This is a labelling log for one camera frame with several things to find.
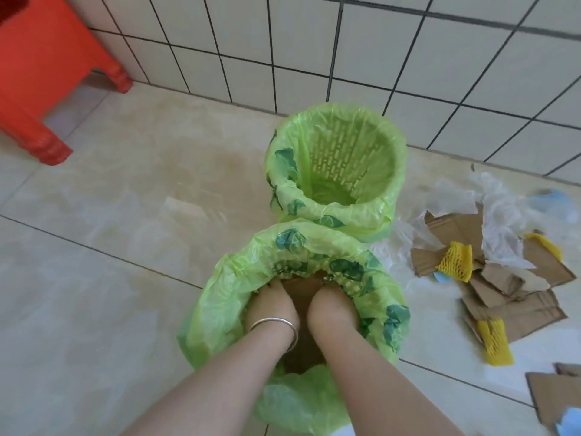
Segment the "red plastic stool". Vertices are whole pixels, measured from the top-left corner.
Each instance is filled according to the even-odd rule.
[[[64,0],[29,0],[0,25],[0,128],[47,165],[73,152],[42,117],[95,67],[126,93],[133,83]]]

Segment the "green trash bag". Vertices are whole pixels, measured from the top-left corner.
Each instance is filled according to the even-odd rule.
[[[278,126],[264,160],[279,222],[298,217],[361,242],[387,237],[405,179],[405,137],[369,109],[326,103]]]
[[[220,259],[198,304],[178,333],[195,369],[243,336],[241,315],[251,293],[272,278],[328,273],[353,299],[361,333],[390,362],[407,335],[410,311],[399,286],[379,260],[353,237],[304,219],[274,225],[254,236],[240,252]],[[278,365],[256,403],[265,423],[290,431],[327,435],[350,420],[327,365],[303,374]]]

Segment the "green plastic basket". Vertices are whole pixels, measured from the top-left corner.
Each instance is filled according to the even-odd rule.
[[[389,235],[405,137],[372,110],[326,103],[278,126],[264,160],[280,222],[302,217],[374,242]]]

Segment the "brown cardboard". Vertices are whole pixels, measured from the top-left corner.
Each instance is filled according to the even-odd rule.
[[[576,277],[567,266],[559,262],[542,244],[535,238],[523,240],[523,257],[536,266],[531,269],[534,275],[547,280],[553,288],[573,281]]]
[[[464,301],[470,315],[472,315],[476,320],[487,320],[492,318],[507,319],[528,314],[535,310],[556,308],[559,306],[555,294],[551,290],[531,293],[521,301],[496,306],[494,308],[488,308],[474,294],[465,293],[462,295],[462,301]]]
[[[497,263],[487,263],[481,272],[482,278],[509,297],[514,297],[524,284],[524,280]]]
[[[581,364],[555,363],[556,372],[565,376],[581,376]]]
[[[478,298],[484,303],[484,305],[489,308],[494,308],[495,306],[502,306],[506,303],[511,302],[511,298],[507,297],[494,286],[488,283],[478,272],[474,272],[469,281],[470,287],[474,289]]]
[[[448,248],[437,251],[427,249],[412,248],[410,251],[411,264],[418,277],[424,277],[436,272],[436,268],[444,259]]]
[[[496,308],[487,308],[474,294],[465,293],[462,296],[462,304],[465,308],[464,320],[480,341],[482,340],[476,328],[477,320],[502,318],[508,342],[511,343],[567,318],[558,307],[552,291],[535,292],[521,302],[512,302]]]
[[[529,372],[527,382],[539,421],[550,430],[569,407],[581,408],[581,378]]]
[[[412,248],[411,263],[418,277],[428,276],[446,255],[450,242],[472,245],[472,256],[478,262],[484,262],[482,251],[482,205],[477,204],[478,214],[447,214],[433,217],[426,213],[425,222],[428,229],[446,247],[437,251]]]
[[[323,286],[325,275],[320,271],[308,278],[296,277],[282,281],[282,286],[290,295],[302,325],[297,345],[281,358],[282,366],[287,373],[304,373],[309,368],[325,362],[323,353],[315,343],[309,328],[305,327],[309,305],[316,292]]]

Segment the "yellow foam net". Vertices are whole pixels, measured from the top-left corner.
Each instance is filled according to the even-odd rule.
[[[476,323],[486,349],[486,361],[491,366],[512,366],[514,358],[508,347],[508,338],[502,319],[489,319]]]
[[[537,239],[538,242],[548,249],[548,251],[553,254],[557,260],[560,262],[563,261],[563,253],[561,252],[561,248],[559,248],[555,243],[551,242],[548,238],[546,238],[543,234],[539,233],[529,233],[525,234],[525,238],[534,238]]]
[[[450,242],[446,255],[438,265],[440,272],[468,283],[472,276],[472,245]]]

